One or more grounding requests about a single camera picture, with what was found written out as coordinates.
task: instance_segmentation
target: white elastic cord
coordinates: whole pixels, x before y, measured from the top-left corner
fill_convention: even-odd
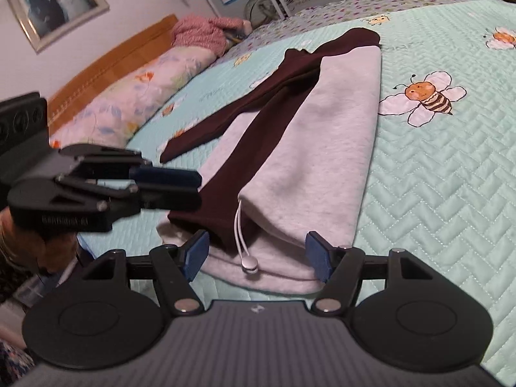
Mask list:
[[[240,263],[242,265],[242,270],[245,273],[257,273],[258,271],[258,260],[249,254],[247,250],[246,242],[243,239],[242,234],[242,202],[238,200],[238,207],[236,209],[235,221],[233,222],[233,232],[235,235],[235,243],[236,248],[238,249],[238,254],[240,255]]]

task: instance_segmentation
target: wedding portrait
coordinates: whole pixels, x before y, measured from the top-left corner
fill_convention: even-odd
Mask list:
[[[105,0],[9,0],[9,2],[37,51],[108,9]]]

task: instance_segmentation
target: framed wedding photo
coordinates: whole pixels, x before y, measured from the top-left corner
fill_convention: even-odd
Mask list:
[[[109,10],[106,0],[7,0],[36,53]]]

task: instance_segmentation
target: groom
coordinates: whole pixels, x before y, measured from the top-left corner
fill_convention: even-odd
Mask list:
[[[30,10],[45,23],[49,32],[65,24],[65,14],[57,0],[29,0]]]

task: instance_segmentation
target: floral pillow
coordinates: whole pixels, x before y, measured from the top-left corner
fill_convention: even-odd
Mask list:
[[[99,94],[51,136],[51,145],[87,142],[125,147],[171,96],[215,60],[205,48],[171,48]]]

